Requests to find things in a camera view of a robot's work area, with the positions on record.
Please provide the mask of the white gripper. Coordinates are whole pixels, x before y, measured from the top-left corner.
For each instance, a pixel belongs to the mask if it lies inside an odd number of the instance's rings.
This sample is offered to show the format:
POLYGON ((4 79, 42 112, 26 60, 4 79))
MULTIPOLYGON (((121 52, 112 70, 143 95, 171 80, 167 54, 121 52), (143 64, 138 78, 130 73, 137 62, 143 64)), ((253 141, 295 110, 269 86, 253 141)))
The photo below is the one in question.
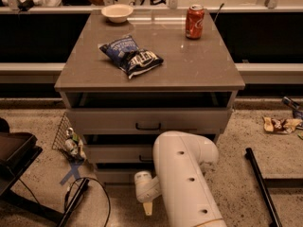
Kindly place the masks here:
POLYGON ((143 203, 145 215, 151 216, 152 201, 162 194, 158 177, 153 178, 149 171, 140 171, 134 175, 134 184, 137 200, 143 203))

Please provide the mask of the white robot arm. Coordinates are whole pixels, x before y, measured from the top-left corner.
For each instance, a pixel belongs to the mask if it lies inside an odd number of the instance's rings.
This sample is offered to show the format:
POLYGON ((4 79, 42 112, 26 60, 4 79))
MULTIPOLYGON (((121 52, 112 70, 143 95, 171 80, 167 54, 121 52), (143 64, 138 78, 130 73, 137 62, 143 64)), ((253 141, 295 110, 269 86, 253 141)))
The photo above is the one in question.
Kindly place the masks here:
POLYGON ((154 173, 134 175, 135 194, 145 213, 162 197, 170 227, 227 227, 205 181, 219 152, 208 138, 180 131, 160 134, 152 150, 154 173))

